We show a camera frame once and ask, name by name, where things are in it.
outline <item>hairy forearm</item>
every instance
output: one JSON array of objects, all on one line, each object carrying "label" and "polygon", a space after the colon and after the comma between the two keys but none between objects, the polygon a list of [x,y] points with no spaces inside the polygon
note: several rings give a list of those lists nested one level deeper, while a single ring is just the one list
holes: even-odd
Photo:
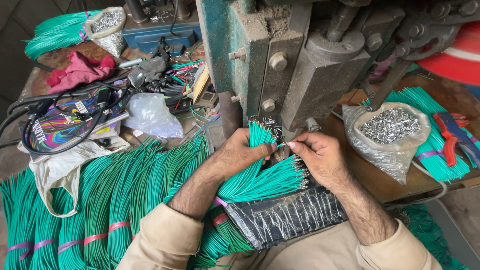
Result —
[{"label": "hairy forearm", "polygon": [[196,220],[202,220],[212,204],[223,177],[204,162],[169,201],[168,206]]},{"label": "hairy forearm", "polygon": [[360,243],[371,245],[392,236],[397,230],[397,222],[351,174],[342,174],[342,184],[332,192],[345,208]]}]

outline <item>wooden table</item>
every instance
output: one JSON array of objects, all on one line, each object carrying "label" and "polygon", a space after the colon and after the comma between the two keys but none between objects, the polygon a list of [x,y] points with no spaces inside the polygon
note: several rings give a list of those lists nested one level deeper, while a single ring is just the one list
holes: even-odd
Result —
[{"label": "wooden table", "polygon": [[[40,56],[38,61],[56,69],[64,69],[70,64],[67,56],[70,54],[72,49],[76,49],[85,56],[98,60],[108,54],[93,42],[84,42],[79,45],[46,53]],[[145,56],[145,54],[141,53],[138,49],[128,48],[123,52],[122,55],[129,59],[136,59]],[[45,78],[49,76],[49,72],[34,68],[25,84],[25,88],[20,98],[45,94],[47,89],[49,89],[49,86],[45,82]],[[466,115],[467,118],[471,120],[471,124],[467,127],[467,129],[472,132],[475,137],[480,138],[480,102],[458,83],[439,78],[434,75],[431,75],[430,78],[434,79],[434,81],[418,75],[410,76],[402,79],[396,89],[421,86],[430,95],[432,95],[432,97],[436,99],[440,105],[445,107],[450,112],[459,112],[463,115]],[[341,104],[347,103],[349,105],[356,105],[361,103],[366,98],[367,97],[363,93],[363,90],[354,89],[343,96],[335,110],[340,112]],[[190,126],[189,124],[182,124],[186,128],[189,128]],[[356,175],[358,180],[363,183],[380,201],[393,201],[411,195],[423,194],[440,188],[434,179],[428,177],[413,166],[411,166],[410,170],[408,171],[406,185],[399,184],[378,170],[376,167],[361,158],[360,155],[348,144],[342,121],[337,119],[332,114],[325,121],[323,129],[326,134],[335,136],[339,139],[349,168]],[[132,138],[132,136],[129,135],[130,132],[124,131],[125,129],[122,128],[122,135],[124,138],[126,138],[132,144],[138,143],[136,138]],[[10,125],[5,131],[5,139],[15,139],[19,136],[18,129],[13,124]],[[18,171],[23,170],[28,165],[28,162],[29,156],[27,154],[19,152],[15,147],[6,147],[0,151],[0,176],[5,178],[10,176],[12,173],[17,173]],[[470,173],[465,175],[462,180],[457,179],[452,181],[452,185],[459,183],[474,184],[478,181],[476,177],[479,176],[480,171],[473,169]]]}]

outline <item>hand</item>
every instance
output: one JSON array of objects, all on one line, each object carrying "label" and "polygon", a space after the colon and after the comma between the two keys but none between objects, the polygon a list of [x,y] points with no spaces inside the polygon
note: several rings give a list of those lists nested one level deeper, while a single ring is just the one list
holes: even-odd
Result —
[{"label": "hand", "polygon": [[262,144],[249,147],[250,130],[239,128],[222,146],[207,160],[212,171],[220,173],[224,181],[246,169],[262,158],[268,160],[276,150],[276,144]]},{"label": "hand", "polygon": [[305,131],[287,144],[303,159],[317,182],[332,192],[352,181],[336,138]]}]

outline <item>white plastic bag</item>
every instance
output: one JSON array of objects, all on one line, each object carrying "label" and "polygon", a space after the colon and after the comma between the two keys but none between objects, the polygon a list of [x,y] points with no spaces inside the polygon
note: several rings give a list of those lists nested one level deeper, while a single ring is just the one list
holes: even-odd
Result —
[{"label": "white plastic bag", "polygon": [[163,94],[139,93],[127,104],[130,117],[122,125],[160,137],[183,138],[183,128],[165,105]]},{"label": "white plastic bag", "polygon": [[[18,147],[22,152],[25,149],[23,146]],[[99,146],[94,141],[85,140],[74,148],[52,155],[48,160],[39,164],[30,160],[28,166],[35,175],[38,193],[50,214],[59,218],[66,218],[77,212],[80,168],[83,164],[95,158],[124,151],[129,147],[130,144],[119,136],[111,137],[110,145],[107,148]],[[63,187],[72,196],[73,209],[66,214],[59,215],[52,207],[53,195],[50,189],[56,187]]]},{"label": "white plastic bag", "polygon": [[[121,20],[119,24],[97,33],[92,32],[92,25],[102,16],[102,14],[115,11],[121,11]],[[93,42],[95,42],[95,44],[99,45],[113,56],[119,57],[123,51],[123,48],[127,44],[123,38],[123,35],[121,34],[121,29],[123,28],[126,20],[127,15],[125,14],[123,7],[109,7],[100,11],[85,22],[85,33]]]},{"label": "white plastic bag", "polygon": [[[345,133],[350,145],[365,160],[388,174],[400,184],[407,183],[407,172],[419,145],[427,140],[430,133],[430,121],[427,115],[416,108],[400,102],[385,102],[381,108],[368,112],[367,106],[342,105]],[[367,138],[360,128],[376,115],[389,110],[402,108],[413,118],[419,120],[420,129],[390,144],[379,144]]]}]

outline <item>maroon rag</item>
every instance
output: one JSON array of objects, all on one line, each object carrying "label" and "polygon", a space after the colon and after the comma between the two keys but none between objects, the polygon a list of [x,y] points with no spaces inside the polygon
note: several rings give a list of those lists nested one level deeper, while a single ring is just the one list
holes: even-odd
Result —
[{"label": "maroon rag", "polygon": [[54,70],[52,76],[45,79],[51,87],[47,94],[72,89],[80,83],[88,84],[96,80],[105,80],[115,71],[115,61],[109,55],[102,61],[98,61],[73,50],[68,58],[72,63],[66,69]]}]

